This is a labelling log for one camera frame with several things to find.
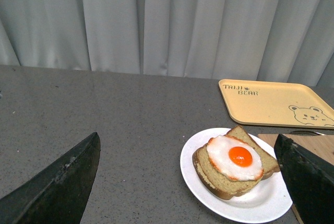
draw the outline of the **orange yolk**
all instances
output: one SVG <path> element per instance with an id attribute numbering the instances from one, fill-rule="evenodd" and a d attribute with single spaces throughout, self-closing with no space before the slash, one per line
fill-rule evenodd
<path id="1" fill-rule="evenodd" d="M 229 151 L 229 157 L 240 167 L 248 167 L 253 162 L 251 153 L 244 147 L 232 147 Z"/>

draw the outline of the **plate rim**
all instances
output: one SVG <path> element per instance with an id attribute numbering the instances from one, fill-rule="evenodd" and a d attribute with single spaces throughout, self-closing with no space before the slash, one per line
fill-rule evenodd
<path id="1" fill-rule="evenodd" d="M 231 214 L 231 213 L 234 213 L 234 211 L 231 211 L 230 212 L 230 214 L 226 214 L 226 213 L 224 213 L 223 211 L 219 211 L 219 210 L 217 210 L 217 208 L 215 208 L 214 206 L 212 206 L 212 205 L 210 205 L 210 204 L 208 204 L 207 202 L 205 202 L 205 200 L 204 199 L 202 199 L 202 197 L 200 197 L 200 194 L 202 193 L 202 192 L 204 192 L 205 191 L 205 195 L 207 195 L 207 197 L 208 198 L 216 198 L 216 199 L 218 199 L 221 203 L 222 203 L 222 205 L 224 205 L 224 206 L 227 206 L 227 208 L 231 208 L 231 209 L 234 209 L 234 210 L 236 210 L 236 209 L 248 209 L 248 208 L 238 208 L 238 207 L 231 207 L 229 204 L 227 204 L 227 203 L 225 203 L 224 202 L 224 200 L 221 200 L 221 199 L 219 199 L 218 197 L 216 197 L 216 196 L 214 196 L 203 184 L 202 184 L 202 182 L 200 181 L 200 179 L 199 179 L 199 177 L 198 177 L 198 175 L 197 175 L 197 173 L 196 173 L 196 171 L 195 171 L 195 168 L 194 168 L 194 166 L 193 166 L 193 163 L 192 163 L 192 156 L 191 157 L 186 157 L 185 156 L 185 153 L 188 151 L 187 149 L 189 149 L 189 147 L 188 147 L 188 145 L 190 145 L 190 144 L 193 144 L 192 142 L 193 142 L 193 138 L 195 138 L 197 135 L 202 135 L 202 134 L 204 134 L 204 133 L 206 133 L 206 132 L 215 132 L 215 131 L 217 131 L 218 133 L 217 133 L 217 135 L 218 134 L 225 134 L 228 130 L 230 130 L 230 128 L 224 128 L 224 127 L 215 127 L 215 128 L 209 128 L 209 129 L 205 129 L 205 130 L 202 130 L 202 131 L 200 131 L 200 132 L 198 132 L 198 133 L 196 133 L 196 134 L 194 134 L 192 137 L 190 137 L 188 140 L 187 140 L 187 142 L 185 143 L 185 145 L 183 146 L 183 148 L 182 148 L 182 152 L 181 152 L 181 155 L 180 155 L 180 166 L 181 166 L 181 173 L 182 173 L 182 176 L 183 176 L 183 179 L 184 179 L 184 181 L 186 182 L 186 185 L 188 186 L 188 188 L 190 189 L 190 191 L 195 195 L 195 197 L 202 203 L 202 204 L 204 204 L 206 207 L 208 207 L 210 210 L 212 210 L 213 212 L 215 212 L 216 214 L 218 214 L 218 215 L 220 215 L 220 216 L 222 216 L 222 217 L 224 217 L 224 218 L 227 218 L 227 219 L 231 219 L 231 220 L 234 220 L 234 221 L 241 221 L 241 222 L 244 222 L 244 223 L 263 223 L 263 222 L 268 222 L 268 221 L 273 221 L 273 220 L 276 220 L 276 219 L 278 219 L 278 218 L 280 218 L 281 216 L 283 216 L 290 208 L 291 208 L 291 206 L 292 206 L 292 200 L 291 200 L 291 198 L 290 198 L 290 195 L 289 195 L 289 192 L 288 192 L 288 190 L 287 190 L 287 188 L 286 188 L 286 186 L 285 186 L 285 183 L 284 183 L 284 180 L 283 180 L 283 178 L 282 178 L 282 175 L 281 175 L 281 173 L 274 173 L 274 175 L 272 176 L 272 177 L 270 177 L 270 178 L 268 178 L 268 179 L 266 179 L 266 180 L 274 180 L 275 179 L 275 181 L 279 181 L 279 180 L 281 180 L 281 182 L 283 182 L 283 184 L 284 184 L 284 188 L 285 188 L 285 192 L 283 192 L 283 194 L 285 194 L 285 199 L 287 200 L 287 203 L 286 203 L 286 206 L 285 207 L 281 207 L 281 211 L 279 212 L 279 213 L 277 213 L 276 215 L 273 215 L 273 216 L 270 216 L 270 217 L 268 217 L 268 216 L 264 216 L 263 218 L 253 218 L 253 219 L 251 219 L 251 220 L 247 220 L 247 219 L 245 219 L 245 218 L 240 218 L 240 217 L 242 217 L 244 214 L 238 214 L 239 215 L 239 217 L 238 217 L 238 215 L 234 215 L 234 214 Z M 276 156 L 275 156 L 275 152 L 274 152 L 274 150 L 273 150 L 273 148 L 269 145 L 269 144 L 267 144 L 266 142 L 264 142 L 263 140 L 261 140 L 260 138 L 258 138 L 258 137 L 256 137 L 256 136 L 254 136 L 254 135 L 252 135 L 252 134 L 249 134 L 253 139 L 254 139 L 254 141 L 261 147 L 261 148 L 263 148 L 266 152 L 268 152 L 268 153 L 270 153 L 272 156 L 274 156 L 275 158 L 276 158 Z M 195 151 L 197 148 L 199 148 L 199 147 L 201 147 L 202 145 L 204 145 L 205 144 L 205 141 L 203 142 L 203 143 L 196 143 L 196 147 L 193 147 L 194 148 L 194 150 L 193 151 Z M 191 163 L 191 167 L 192 168 L 190 168 L 189 169 L 189 166 L 187 166 L 187 167 L 184 167 L 185 166 L 185 161 L 187 160 L 187 162 L 188 163 Z M 191 176 L 194 176 L 194 173 L 196 174 L 196 176 L 195 177 L 197 177 L 197 179 L 196 179 L 196 184 L 199 184 L 198 182 L 200 182 L 200 187 L 199 187 L 199 189 L 197 190 L 197 189 L 194 189 L 193 187 L 192 187 L 192 185 L 190 185 L 190 181 L 188 180 L 189 178 L 189 176 L 188 176 L 188 174 L 190 174 Z"/>

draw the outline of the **wooden cutting board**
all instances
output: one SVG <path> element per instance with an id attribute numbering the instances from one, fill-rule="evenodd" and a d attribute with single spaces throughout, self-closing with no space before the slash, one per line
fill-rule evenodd
<path id="1" fill-rule="evenodd" d="M 258 137 L 270 146 L 274 147 L 278 134 L 259 134 Z M 317 156 L 334 165 L 334 135 L 319 135 L 319 136 L 301 136 L 285 134 L 286 137 L 293 139 L 296 143 L 313 152 Z M 294 205 L 292 210 L 295 213 L 297 220 L 303 224 L 302 219 Z"/>

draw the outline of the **bread slice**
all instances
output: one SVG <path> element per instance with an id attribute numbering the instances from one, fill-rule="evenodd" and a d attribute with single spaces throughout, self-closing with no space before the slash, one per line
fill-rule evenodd
<path id="1" fill-rule="evenodd" d="M 264 167 L 264 174 L 266 176 L 271 176 L 274 171 L 277 171 L 276 166 L 274 166 L 276 159 L 260 148 L 241 126 L 236 126 L 226 135 L 236 137 L 248 143 L 258 152 L 262 163 L 265 164 L 266 168 Z M 221 199 L 231 199 L 233 196 L 242 196 L 261 181 L 262 178 L 256 181 L 231 181 L 211 165 L 206 147 L 207 144 L 198 148 L 193 153 L 193 165 L 200 180 L 215 196 Z"/>
<path id="2" fill-rule="evenodd" d="M 257 181 L 231 181 L 228 179 L 211 165 L 207 144 L 194 152 L 193 164 L 202 183 L 221 199 L 231 199 L 233 196 L 244 195 L 261 181 L 261 178 Z"/>
<path id="3" fill-rule="evenodd" d="M 264 151 L 251 137 L 250 135 L 243 129 L 242 126 L 238 125 L 235 128 L 229 130 L 226 133 L 227 136 L 236 137 L 238 139 L 243 140 L 247 144 L 249 144 L 251 147 L 255 149 L 255 151 L 260 155 L 262 167 L 264 169 L 264 175 L 262 180 L 265 180 L 272 176 L 273 173 L 279 172 L 280 168 L 277 163 L 277 160 L 268 154 L 266 151 Z"/>

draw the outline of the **curtain fold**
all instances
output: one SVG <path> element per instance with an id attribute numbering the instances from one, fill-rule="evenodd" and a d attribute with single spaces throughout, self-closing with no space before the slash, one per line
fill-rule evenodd
<path id="1" fill-rule="evenodd" d="M 0 64 L 334 87 L 334 0 L 0 0 Z"/>

